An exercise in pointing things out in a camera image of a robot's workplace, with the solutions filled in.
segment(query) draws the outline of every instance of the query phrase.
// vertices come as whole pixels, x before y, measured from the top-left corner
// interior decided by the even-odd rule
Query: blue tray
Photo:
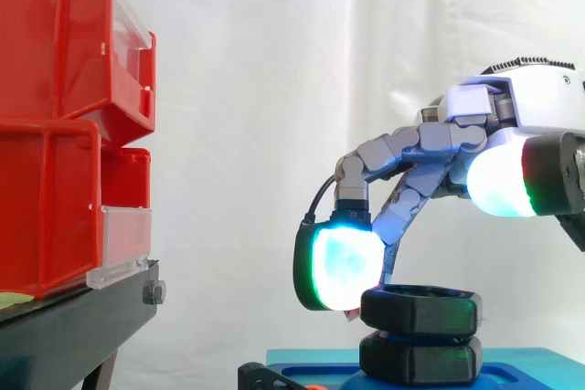
[[[266,364],[279,364],[280,370],[285,365],[286,368],[291,365],[311,365],[317,367],[312,369],[309,374],[300,374],[301,370],[292,369],[286,372],[292,373],[291,378],[299,384],[319,384],[327,389],[343,390],[393,390],[400,387],[387,385],[379,381],[368,378],[372,384],[365,384],[365,377],[354,375],[358,372],[359,354],[357,349],[287,349],[287,350],[270,350],[267,352]],[[475,389],[544,389],[552,388],[554,390],[585,390],[585,365],[570,360],[569,358],[554,353],[548,349],[493,349],[484,348],[484,368],[482,372],[489,379],[488,387],[471,387]],[[334,365],[336,369],[334,374],[331,370],[328,373],[324,368],[319,367]],[[514,371],[520,378],[525,379],[525,385],[521,386],[516,383],[510,383],[514,380],[501,371]],[[341,387],[341,384],[352,379],[352,385],[362,385],[353,387]]]
[[[327,390],[402,390],[407,387],[390,385],[366,376],[359,364],[273,364],[272,370],[294,381],[310,381],[300,384],[322,385]],[[346,380],[334,384],[340,377]],[[467,387],[425,387],[426,390],[552,390],[510,364],[486,363],[477,381]]]

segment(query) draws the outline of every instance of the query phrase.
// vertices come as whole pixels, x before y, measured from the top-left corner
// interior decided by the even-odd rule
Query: white curtain
[[[357,347],[361,321],[293,292],[296,228],[336,160],[490,64],[585,68],[585,0],[130,1],[158,38],[156,134],[140,144],[168,296],[121,349],[114,390],[232,389],[267,349]],[[374,210],[391,188],[373,184]],[[484,346],[585,362],[585,257],[554,219],[433,200],[394,281],[478,292]]]

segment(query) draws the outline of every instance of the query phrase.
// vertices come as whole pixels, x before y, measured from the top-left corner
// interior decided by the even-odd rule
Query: stacked red bins
[[[154,36],[124,0],[0,0],[0,293],[146,269]]]

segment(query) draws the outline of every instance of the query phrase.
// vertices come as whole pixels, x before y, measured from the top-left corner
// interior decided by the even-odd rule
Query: black hexagonal block
[[[472,292],[416,285],[383,285],[362,295],[362,321],[410,339],[467,339],[477,332],[482,300]]]
[[[482,345],[473,337],[455,345],[396,343],[376,331],[359,344],[365,374],[408,387],[469,385],[482,368]]]

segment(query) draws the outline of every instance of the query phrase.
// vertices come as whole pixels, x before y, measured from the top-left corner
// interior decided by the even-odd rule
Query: blue table
[[[357,349],[287,349],[268,351],[266,364],[347,364],[356,366],[358,361]],[[585,365],[548,349],[486,348],[484,349],[484,363],[510,364],[554,390],[585,390]],[[346,370],[347,374],[299,374],[290,375],[290,377],[303,385],[334,385],[333,388],[336,388],[351,376],[353,372],[351,367],[347,367]],[[500,383],[501,386],[498,388],[506,388],[505,383],[510,383],[506,380],[498,381],[493,376],[491,379]],[[510,385],[510,388],[522,387]]]

